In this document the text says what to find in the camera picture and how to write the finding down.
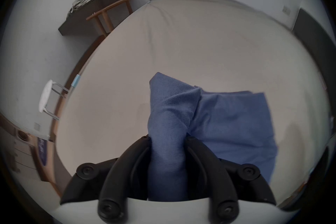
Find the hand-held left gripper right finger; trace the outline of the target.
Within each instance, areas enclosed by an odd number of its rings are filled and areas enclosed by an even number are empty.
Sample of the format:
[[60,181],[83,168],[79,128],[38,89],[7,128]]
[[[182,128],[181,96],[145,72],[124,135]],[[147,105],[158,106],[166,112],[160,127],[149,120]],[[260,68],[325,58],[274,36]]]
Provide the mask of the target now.
[[238,200],[276,205],[259,168],[218,158],[202,141],[185,138],[187,197],[209,198],[210,223],[232,223],[239,215]]

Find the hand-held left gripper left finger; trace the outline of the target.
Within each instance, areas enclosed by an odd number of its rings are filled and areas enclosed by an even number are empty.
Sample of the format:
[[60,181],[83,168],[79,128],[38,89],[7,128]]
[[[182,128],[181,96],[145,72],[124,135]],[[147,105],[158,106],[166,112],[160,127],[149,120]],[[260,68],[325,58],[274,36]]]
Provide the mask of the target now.
[[127,198],[147,199],[151,145],[151,138],[146,135],[118,158],[82,163],[67,184],[60,205],[98,200],[97,214],[101,220],[126,221]]

